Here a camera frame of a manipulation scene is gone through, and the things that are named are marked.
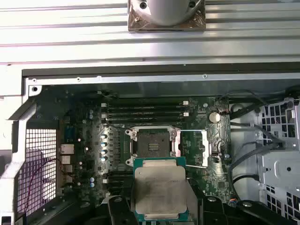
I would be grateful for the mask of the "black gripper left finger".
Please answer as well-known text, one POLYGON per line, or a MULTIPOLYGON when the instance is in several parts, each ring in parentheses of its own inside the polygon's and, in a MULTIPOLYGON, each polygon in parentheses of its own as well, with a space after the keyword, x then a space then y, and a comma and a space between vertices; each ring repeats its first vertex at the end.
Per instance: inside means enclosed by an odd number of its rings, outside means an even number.
POLYGON ((37 225, 134 225, 131 209, 134 185, 122 190, 122 195, 103 199, 99 205, 86 204, 71 198, 47 208, 36 219, 37 225))

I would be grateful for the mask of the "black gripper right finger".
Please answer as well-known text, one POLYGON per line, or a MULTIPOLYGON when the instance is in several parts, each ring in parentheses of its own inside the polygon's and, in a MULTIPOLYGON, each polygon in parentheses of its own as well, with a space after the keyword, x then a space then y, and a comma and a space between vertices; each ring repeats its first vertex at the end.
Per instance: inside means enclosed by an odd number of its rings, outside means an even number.
POLYGON ((197 181, 187 180, 187 209, 195 225, 293 225, 262 203, 238 201, 234 207, 206 196, 197 181))

